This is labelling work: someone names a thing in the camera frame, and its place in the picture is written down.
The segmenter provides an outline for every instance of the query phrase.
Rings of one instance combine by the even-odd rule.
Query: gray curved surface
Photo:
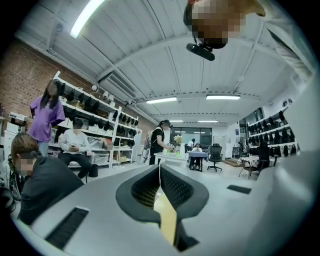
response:
[[[315,200],[319,175],[312,169],[319,167],[318,155],[315,152],[290,157],[277,168],[262,171],[257,181],[221,178],[170,166],[209,191],[201,212],[182,220],[186,234],[199,241],[183,252],[169,245],[157,224],[131,219],[116,202],[118,186],[148,166],[82,186],[48,209],[31,228],[45,238],[69,211],[81,207],[89,214],[64,249],[70,255],[269,255],[289,238],[290,233],[284,228],[294,231]],[[229,185],[252,191],[249,195],[239,193],[227,189]]]

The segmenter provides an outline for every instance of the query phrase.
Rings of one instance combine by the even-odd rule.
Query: backpack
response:
[[[150,149],[152,147],[152,145],[156,142],[156,140],[154,141],[151,141],[151,138],[152,138],[152,134],[154,133],[155,130],[157,129],[161,129],[161,127],[157,127],[155,128],[154,130],[150,130],[148,131],[148,134],[146,135],[146,140],[145,140],[145,143],[144,143],[144,149],[147,150],[147,149]]]

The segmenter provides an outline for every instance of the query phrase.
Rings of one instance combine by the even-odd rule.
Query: woman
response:
[[[83,185],[58,158],[41,156],[37,142],[25,132],[14,137],[11,157],[15,171],[29,177],[21,191],[19,213],[20,220],[27,225]]]
[[[39,96],[30,105],[33,122],[28,133],[36,140],[44,157],[48,156],[51,127],[65,120],[64,109],[59,101],[61,86],[57,79],[50,81],[43,96]]]
[[[201,145],[199,143],[197,143],[195,145],[195,147],[192,149],[192,152],[202,152],[202,148]],[[193,169],[196,169],[196,167],[198,166],[200,169],[200,157],[190,157],[190,161],[191,161],[191,166],[193,166]]]
[[[150,149],[149,165],[155,164],[155,160],[156,160],[155,153],[160,153],[164,149],[171,150],[171,151],[173,150],[173,148],[164,144],[164,140],[165,140],[164,131],[169,130],[170,125],[171,124],[170,124],[169,120],[161,121],[159,123],[159,125],[157,126],[157,128],[155,128],[154,131],[152,132],[152,136],[151,136],[151,140],[150,140],[151,149]]]

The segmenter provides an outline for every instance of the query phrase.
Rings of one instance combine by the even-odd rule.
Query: man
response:
[[[295,21],[274,1],[188,0],[183,21],[202,42],[219,49],[227,38],[237,36],[248,14],[257,14],[264,21],[276,51],[304,82],[308,81],[317,59]]]
[[[75,118],[72,122],[72,129],[66,130],[59,142],[63,153],[59,159],[67,166],[71,161],[77,162],[81,166],[81,171],[78,177],[82,179],[91,169],[91,163],[84,153],[90,150],[90,145],[87,136],[81,131],[83,122],[79,118]]]
[[[188,150],[189,150],[189,151],[191,151],[191,150],[194,148],[195,141],[196,141],[196,139],[193,138],[192,140],[190,140],[190,141],[188,142]]]
[[[37,142],[27,133],[14,137],[11,156],[15,170],[29,176],[21,191],[19,213],[20,220],[27,225],[83,185],[59,159],[41,156]]]

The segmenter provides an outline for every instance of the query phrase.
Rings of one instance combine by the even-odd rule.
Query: purple shirt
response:
[[[30,107],[34,110],[33,122],[29,128],[29,135],[39,142],[49,142],[51,135],[50,124],[59,124],[65,120],[65,113],[60,100],[56,106],[50,108],[50,100],[44,108],[40,108],[42,96],[31,103]]]

